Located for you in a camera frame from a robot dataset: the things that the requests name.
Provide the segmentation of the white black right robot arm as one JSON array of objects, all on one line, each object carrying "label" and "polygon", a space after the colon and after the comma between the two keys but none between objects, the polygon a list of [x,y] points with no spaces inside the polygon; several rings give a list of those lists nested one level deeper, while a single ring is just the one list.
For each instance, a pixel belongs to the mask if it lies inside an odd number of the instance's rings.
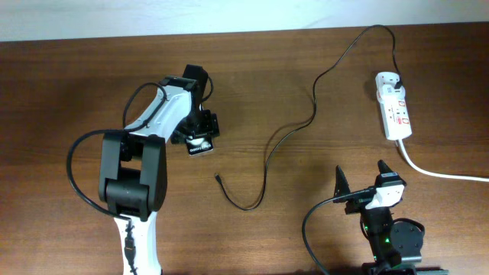
[{"label": "white black right robot arm", "polygon": [[394,218],[391,208],[403,200],[406,181],[382,160],[374,184],[352,192],[341,167],[335,168],[333,202],[344,203],[347,215],[359,214],[374,261],[361,266],[364,274],[448,274],[440,267],[417,268],[426,229],[409,218]]}]

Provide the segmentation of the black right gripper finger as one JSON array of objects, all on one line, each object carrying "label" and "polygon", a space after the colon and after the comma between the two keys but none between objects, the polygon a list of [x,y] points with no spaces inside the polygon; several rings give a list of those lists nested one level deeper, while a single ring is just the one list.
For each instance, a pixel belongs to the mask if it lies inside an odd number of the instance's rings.
[{"label": "black right gripper finger", "polygon": [[392,171],[391,168],[383,161],[379,160],[377,162],[377,167],[379,169],[379,175],[377,176],[381,180],[395,180],[399,178],[398,173]]},{"label": "black right gripper finger", "polygon": [[348,181],[342,168],[338,165],[335,168],[335,188],[334,188],[334,203],[346,202],[346,196],[351,193]]}]

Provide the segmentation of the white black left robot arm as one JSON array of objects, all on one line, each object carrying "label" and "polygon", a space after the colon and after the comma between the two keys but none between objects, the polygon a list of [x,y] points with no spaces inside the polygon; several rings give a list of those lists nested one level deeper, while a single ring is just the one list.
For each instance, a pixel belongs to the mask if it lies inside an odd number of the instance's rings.
[{"label": "white black left robot arm", "polygon": [[166,145],[184,144],[191,156],[213,149],[217,117],[202,106],[210,82],[201,66],[187,65],[156,82],[154,100],[122,133],[103,137],[99,198],[118,226],[125,274],[163,272],[156,220],[167,193]]}]

